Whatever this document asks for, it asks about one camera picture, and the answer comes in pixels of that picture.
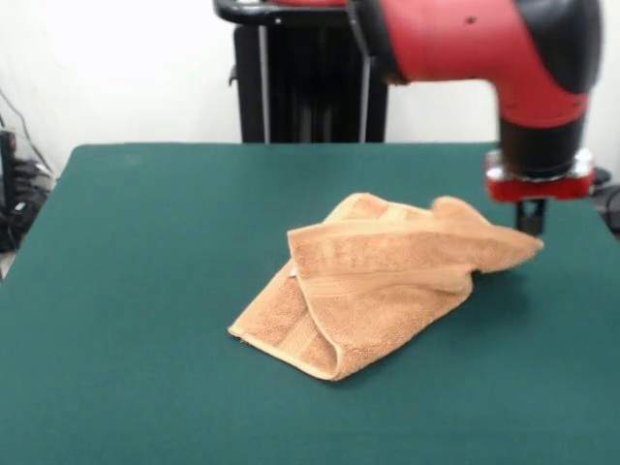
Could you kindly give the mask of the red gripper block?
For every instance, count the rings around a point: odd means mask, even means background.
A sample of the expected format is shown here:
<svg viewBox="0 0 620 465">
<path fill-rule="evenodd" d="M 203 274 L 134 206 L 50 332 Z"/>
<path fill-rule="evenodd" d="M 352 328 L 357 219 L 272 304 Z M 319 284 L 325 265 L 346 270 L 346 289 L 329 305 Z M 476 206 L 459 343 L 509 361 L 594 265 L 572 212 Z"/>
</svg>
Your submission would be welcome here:
<svg viewBox="0 0 620 465">
<path fill-rule="evenodd" d="M 524 180 L 506 176 L 500 170 L 489 170 L 485 175 L 486 191 L 496 202 L 517 202 L 515 205 L 515 228 L 523 233 L 530 231 L 528 200 L 533 201 L 532 235 L 543 233 L 546 200 L 559 201 L 582 199 L 588 196 L 594 179 L 594 171 L 567 175 L 554 180 Z"/>
</svg>

